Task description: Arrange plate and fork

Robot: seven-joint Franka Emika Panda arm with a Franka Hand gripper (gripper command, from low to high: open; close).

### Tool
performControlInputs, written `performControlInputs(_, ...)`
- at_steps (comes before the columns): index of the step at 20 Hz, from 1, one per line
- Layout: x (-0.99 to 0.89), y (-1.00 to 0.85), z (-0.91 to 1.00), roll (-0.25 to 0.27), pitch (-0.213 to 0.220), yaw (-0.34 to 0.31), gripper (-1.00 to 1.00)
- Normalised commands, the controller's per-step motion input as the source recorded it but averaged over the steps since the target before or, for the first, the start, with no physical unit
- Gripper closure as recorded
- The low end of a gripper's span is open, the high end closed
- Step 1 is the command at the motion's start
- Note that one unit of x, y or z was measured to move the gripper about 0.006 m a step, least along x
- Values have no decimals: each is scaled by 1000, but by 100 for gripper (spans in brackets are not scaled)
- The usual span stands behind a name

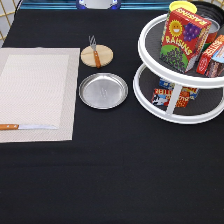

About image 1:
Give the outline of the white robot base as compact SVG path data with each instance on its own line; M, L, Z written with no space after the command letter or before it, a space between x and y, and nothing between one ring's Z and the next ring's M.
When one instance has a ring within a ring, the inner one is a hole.
M119 9L121 0L76 0L78 9Z

